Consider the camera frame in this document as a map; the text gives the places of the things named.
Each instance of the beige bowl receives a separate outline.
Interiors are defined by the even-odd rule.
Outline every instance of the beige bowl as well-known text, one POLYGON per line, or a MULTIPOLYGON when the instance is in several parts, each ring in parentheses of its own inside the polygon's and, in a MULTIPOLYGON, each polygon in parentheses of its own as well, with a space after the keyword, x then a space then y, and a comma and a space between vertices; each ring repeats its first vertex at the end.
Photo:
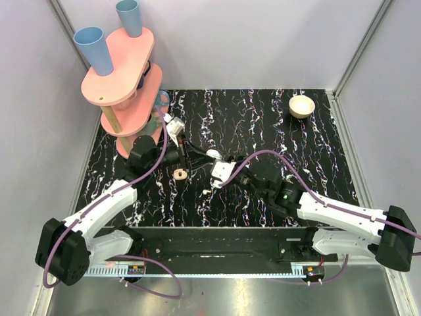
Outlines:
POLYGON ((296 95, 289 100, 289 112, 297 119, 305 119, 314 112, 314 101, 305 95, 296 95))

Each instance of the silver metal floor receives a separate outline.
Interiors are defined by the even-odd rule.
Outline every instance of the silver metal floor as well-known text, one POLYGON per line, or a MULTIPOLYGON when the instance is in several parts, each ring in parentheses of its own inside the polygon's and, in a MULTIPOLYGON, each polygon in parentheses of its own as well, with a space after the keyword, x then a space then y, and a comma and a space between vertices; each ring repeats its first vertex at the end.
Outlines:
MULTIPOLYGON (((339 267, 326 267, 327 278, 339 267)), ((143 279, 143 286, 176 293, 169 278, 143 279)), ((125 288, 116 279, 83 278, 74 286, 58 286, 50 316, 269 316, 398 315, 384 270, 351 266, 332 284, 296 286, 266 279, 183 279, 184 296, 168 300, 125 288)))

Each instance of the ruler scale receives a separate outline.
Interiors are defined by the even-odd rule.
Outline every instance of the ruler scale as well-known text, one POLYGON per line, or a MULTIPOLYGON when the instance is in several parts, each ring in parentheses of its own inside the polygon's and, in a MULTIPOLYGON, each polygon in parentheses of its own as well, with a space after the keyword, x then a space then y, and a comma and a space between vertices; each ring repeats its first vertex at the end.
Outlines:
MULTIPOLYGON (((178 278, 305 278, 302 265, 291 264, 291 273, 215 273, 215 274, 175 274, 178 278)), ((142 261, 106 261, 90 267, 84 277, 114 278, 170 278, 169 274, 145 274, 142 261)))

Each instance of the white wall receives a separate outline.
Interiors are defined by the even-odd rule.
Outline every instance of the white wall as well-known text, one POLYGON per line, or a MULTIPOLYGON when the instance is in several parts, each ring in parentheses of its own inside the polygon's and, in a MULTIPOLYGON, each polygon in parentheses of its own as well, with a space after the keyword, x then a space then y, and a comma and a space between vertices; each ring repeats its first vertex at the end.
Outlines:
MULTIPOLYGON (((399 0, 339 96, 376 207, 402 207, 421 232, 421 2, 399 0)), ((421 242, 415 243, 421 250, 421 242)), ((421 310, 421 259, 408 273, 421 310)))
MULTIPOLYGON (((382 0, 138 0, 164 89, 332 90, 382 0)), ((120 27, 118 0, 61 0, 76 30, 120 27)))
POLYGON ((27 315, 41 228, 65 217, 98 109, 45 0, 0 1, 0 315, 27 315))

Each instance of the blue cup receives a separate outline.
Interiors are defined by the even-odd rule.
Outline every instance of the blue cup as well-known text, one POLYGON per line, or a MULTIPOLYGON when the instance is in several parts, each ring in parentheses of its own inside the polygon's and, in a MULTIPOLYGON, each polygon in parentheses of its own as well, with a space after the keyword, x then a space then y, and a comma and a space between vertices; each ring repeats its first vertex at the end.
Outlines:
POLYGON ((114 67, 102 29, 82 28, 73 35, 73 41, 99 76, 112 73, 114 67))
POLYGON ((124 29, 131 38, 142 35, 142 19, 137 1, 120 1, 116 4, 116 10, 124 29))

